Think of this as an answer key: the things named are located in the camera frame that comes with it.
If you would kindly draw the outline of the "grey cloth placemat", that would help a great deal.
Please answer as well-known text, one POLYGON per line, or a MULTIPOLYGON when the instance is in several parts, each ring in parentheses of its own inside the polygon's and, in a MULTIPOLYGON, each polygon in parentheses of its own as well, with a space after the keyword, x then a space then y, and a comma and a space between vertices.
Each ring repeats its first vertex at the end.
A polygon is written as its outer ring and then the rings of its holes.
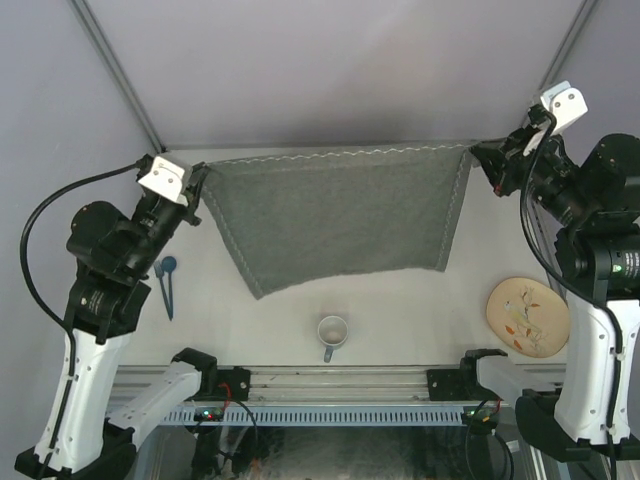
POLYGON ((446 269, 471 158, 460 142, 213 162, 203 199, 255 298, 308 281, 446 269))

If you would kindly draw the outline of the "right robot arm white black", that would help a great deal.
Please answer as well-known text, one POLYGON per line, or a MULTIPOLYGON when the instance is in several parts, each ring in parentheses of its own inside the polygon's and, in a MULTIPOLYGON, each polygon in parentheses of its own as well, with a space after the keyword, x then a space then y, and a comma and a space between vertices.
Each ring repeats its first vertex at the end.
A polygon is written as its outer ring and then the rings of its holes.
POLYGON ((518 193, 560 224, 547 272, 565 289, 570 327, 565 379, 541 382, 499 349, 470 350, 455 369, 431 369, 434 400, 501 400, 524 440, 561 462, 593 453, 635 460, 628 391, 639 338, 639 141, 599 140, 581 164, 559 135, 536 146, 531 127, 471 148, 498 196, 518 193))

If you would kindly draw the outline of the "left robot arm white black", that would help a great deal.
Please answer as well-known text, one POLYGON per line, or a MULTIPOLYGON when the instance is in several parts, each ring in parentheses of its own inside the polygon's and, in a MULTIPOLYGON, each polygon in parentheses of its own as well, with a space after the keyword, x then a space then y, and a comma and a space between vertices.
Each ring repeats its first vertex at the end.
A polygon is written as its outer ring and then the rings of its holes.
POLYGON ((82 207, 66 248, 76 279, 65 313, 65 352, 53 409, 37 444, 20 453, 18 472, 31 479, 123 479, 152 431, 180 403, 242 405, 236 379, 217 359, 186 347, 155 383, 113 413, 107 411, 116 373, 150 287, 149 270, 179 226, 196 226, 199 198, 185 204, 146 192, 132 216, 106 201, 82 207))

